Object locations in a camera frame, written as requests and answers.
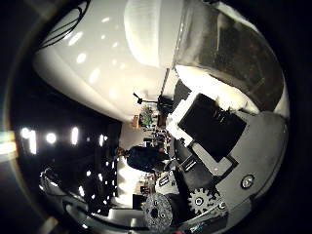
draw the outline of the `white gear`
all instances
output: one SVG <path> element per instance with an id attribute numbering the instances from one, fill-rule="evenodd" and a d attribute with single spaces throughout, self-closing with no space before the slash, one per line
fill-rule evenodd
<path id="1" fill-rule="evenodd" d="M 205 210 L 208 210 L 208 207 L 212 205 L 210 200 L 213 196 L 208 194 L 208 190 L 204 188 L 195 189 L 193 193 L 190 193 L 190 198 L 188 198 L 189 206 L 191 211 L 194 211 L 195 214 L 203 213 Z"/>

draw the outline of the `black panel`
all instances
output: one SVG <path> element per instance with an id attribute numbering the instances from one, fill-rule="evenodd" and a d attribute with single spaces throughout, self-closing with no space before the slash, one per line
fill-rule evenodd
<path id="1" fill-rule="evenodd" d="M 219 162 L 234 147 L 246 123 L 214 100 L 198 95 L 178 125 Z"/>

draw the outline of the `gear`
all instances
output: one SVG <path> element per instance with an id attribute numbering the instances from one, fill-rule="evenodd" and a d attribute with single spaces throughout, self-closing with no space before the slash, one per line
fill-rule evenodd
<path id="1" fill-rule="evenodd" d="M 208 207 L 213 203 L 210 202 L 213 196 L 208 194 L 208 190 L 204 188 L 195 189 L 193 193 L 190 193 L 190 198 L 188 198 L 189 206 L 191 211 L 194 211 L 195 214 L 203 213 L 205 210 L 208 210 Z"/>
<path id="2" fill-rule="evenodd" d="M 210 211 L 210 215 L 212 217 L 225 216 L 227 214 L 226 205 L 217 193 L 214 195 L 214 198 L 210 202 L 211 205 L 209 205 L 209 207 L 214 207 L 214 209 Z"/>

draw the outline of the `dark shirt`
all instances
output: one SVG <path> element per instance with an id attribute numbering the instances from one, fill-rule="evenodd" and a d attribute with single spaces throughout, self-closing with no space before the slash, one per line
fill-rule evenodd
<path id="1" fill-rule="evenodd" d="M 127 164 L 137 170 L 153 173 L 153 168 L 157 160 L 158 149 L 153 147 L 134 146 L 129 150 Z"/>

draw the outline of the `screw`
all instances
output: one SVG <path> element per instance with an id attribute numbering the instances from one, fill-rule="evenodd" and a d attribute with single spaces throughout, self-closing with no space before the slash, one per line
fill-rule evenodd
<path id="1" fill-rule="evenodd" d="M 195 204 L 197 206 L 201 206 L 203 203 L 204 203 L 204 199 L 203 198 L 201 198 L 201 197 L 196 198 Z"/>
<path id="2" fill-rule="evenodd" d="M 222 203 L 220 203 L 220 204 L 218 205 L 218 207 L 219 207 L 221 210 L 224 210 L 226 206 L 225 206 L 225 203 L 222 202 Z"/>
<path id="3" fill-rule="evenodd" d="M 253 175 L 246 175 L 243 177 L 241 185 L 244 189 L 249 189 L 254 184 L 254 176 Z"/>

